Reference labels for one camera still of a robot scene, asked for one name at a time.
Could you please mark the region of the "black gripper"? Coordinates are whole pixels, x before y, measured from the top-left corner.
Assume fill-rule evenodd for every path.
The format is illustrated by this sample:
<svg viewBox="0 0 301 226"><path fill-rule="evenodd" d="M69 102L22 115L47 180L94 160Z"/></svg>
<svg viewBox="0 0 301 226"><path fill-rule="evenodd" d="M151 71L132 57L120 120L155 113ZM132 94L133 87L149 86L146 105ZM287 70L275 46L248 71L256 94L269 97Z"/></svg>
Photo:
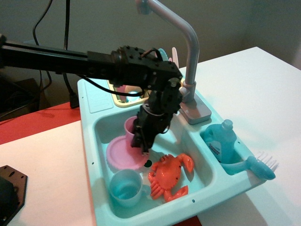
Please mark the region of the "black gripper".
<svg viewBox="0 0 301 226"><path fill-rule="evenodd" d="M149 99L140 106L137 120L139 126L142 127L146 142L143 142L141 131L137 130L134 132L131 146L141 148L142 155L149 154L156 136L163 134L169 128L173 115L178 112L182 102L180 86L180 79L169 79L163 91L152 91L152 96L149 96ZM163 99L176 95L176 106L165 106L165 103L161 103L162 92L164 92Z"/></svg>

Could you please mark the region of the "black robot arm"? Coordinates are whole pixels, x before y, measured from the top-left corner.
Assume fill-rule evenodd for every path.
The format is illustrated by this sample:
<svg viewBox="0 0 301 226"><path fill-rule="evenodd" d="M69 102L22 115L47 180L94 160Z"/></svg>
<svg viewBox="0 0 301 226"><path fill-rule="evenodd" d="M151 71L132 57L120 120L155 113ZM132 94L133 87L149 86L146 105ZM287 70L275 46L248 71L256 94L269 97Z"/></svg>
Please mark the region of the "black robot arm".
<svg viewBox="0 0 301 226"><path fill-rule="evenodd" d="M0 65L73 73L94 84L95 79L107 80L115 87L130 85L150 91L134 121L132 147L146 154L155 137L170 126L171 119L180 109L182 74L170 61L151 50L123 46L110 54L80 53L37 45L10 42L0 38Z"/></svg>

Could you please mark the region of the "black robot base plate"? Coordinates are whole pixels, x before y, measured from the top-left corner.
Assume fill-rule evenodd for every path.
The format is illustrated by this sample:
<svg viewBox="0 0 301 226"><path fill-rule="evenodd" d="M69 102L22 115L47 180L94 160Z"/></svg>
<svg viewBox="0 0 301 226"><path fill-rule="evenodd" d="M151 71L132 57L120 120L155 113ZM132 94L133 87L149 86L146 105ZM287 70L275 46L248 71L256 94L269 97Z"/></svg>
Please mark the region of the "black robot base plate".
<svg viewBox="0 0 301 226"><path fill-rule="evenodd" d="M0 225L7 226L25 204L27 175L8 166L0 168Z"/></svg>

